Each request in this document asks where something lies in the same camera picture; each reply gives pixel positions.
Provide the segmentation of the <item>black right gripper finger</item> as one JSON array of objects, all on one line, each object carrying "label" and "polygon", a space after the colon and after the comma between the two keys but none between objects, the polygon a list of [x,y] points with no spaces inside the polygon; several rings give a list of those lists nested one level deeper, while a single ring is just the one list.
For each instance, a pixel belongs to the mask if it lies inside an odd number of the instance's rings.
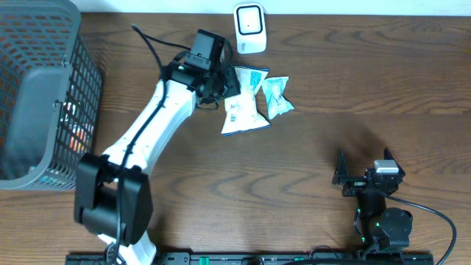
[{"label": "black right gripper finger", "polygon": [[347,162],[342,151],[338,153],[336,170],[333,175],[333,184],[344,184],[349,177]]},{"label": "black right gripper finger", "polygon": [[383,151],[383,157],[385,160],[393,160],[396,163],[396,166],[398,168],[398,173],[399,174],[404,174],[405,171],[403,168],[400,166],[400,164],[396,161],[396,159],[393,157],[393,154],[390,152],[389,148],[385,148]]}]

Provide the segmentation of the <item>large white snack bag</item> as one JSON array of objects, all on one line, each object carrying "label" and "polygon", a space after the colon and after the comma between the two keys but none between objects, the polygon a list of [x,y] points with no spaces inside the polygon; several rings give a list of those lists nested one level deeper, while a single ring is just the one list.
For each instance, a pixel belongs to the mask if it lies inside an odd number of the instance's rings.
[{"label": "large white snack bag", "polygon": [[270,127],[257,110],[255,96],[269,73],[269,68],[234,66],[241,93],[224,100],[226,119],[222,135],[232,135]]}]

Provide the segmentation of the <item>teal candy wrapper packet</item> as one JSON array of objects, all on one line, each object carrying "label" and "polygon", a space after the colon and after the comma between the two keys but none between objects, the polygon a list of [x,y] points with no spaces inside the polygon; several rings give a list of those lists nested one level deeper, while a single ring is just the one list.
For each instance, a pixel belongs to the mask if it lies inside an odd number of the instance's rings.
[{"label": "teal candy wrapper packet", "polygon": [[286,89],[289,77],[270,77],[263,81],[262,89],[266,96],[269,119],[294,109],[283,93]]}]

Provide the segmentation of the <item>small orange juice box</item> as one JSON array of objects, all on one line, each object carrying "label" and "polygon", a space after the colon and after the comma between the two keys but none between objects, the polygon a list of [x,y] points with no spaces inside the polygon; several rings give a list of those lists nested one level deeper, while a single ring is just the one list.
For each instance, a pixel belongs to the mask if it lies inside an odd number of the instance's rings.
[{"label": "small orange juice box", "polygon": [[86,124],[84,127],[75,124],[68,146],[77,153],[88,152],[92,144],[93,131],[94,127],[91,124]]}]

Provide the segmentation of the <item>small teal white box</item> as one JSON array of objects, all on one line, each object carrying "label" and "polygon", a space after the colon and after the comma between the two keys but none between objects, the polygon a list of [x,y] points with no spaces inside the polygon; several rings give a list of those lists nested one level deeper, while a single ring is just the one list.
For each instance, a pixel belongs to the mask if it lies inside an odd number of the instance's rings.
[{"label": "small teal white box", "polygon": [[72,119],[76,114],[79,112],[79,106],[72,103],[67,102],[63,105],[63,113],[61,116],[61,121],[68,121]]}]

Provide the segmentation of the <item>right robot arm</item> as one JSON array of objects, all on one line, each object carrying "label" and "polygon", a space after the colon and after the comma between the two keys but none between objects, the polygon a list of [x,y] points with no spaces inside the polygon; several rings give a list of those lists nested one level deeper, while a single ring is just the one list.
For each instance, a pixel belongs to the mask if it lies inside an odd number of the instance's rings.
[{"label": "right robot arm", "polygon": [[344,197],[355,197],[358,207],[354,227],[363,247],[356,256],[361,260],[399,255],[409,246],[413,217],[409,211],[386,206],[386,198],[398,190],[406,173],[385,149],[383,158],[361,176],[352,176],[343,152],[338,155],[332,184],[342,187]]}]

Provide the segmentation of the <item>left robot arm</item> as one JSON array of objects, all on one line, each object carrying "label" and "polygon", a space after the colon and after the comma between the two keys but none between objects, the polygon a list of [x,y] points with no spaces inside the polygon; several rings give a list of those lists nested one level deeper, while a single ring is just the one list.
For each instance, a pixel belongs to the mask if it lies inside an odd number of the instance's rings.
[{"label": "left robot arm", "polygon": [[153,262],[157,248],[147,233],[154,210],[149,178],[160,154],[198,105],[240,92],[232,64],[206,68],[173,60],[125,134],[102,155],[82,156],[74,219],[106,243],[106,264]]}]

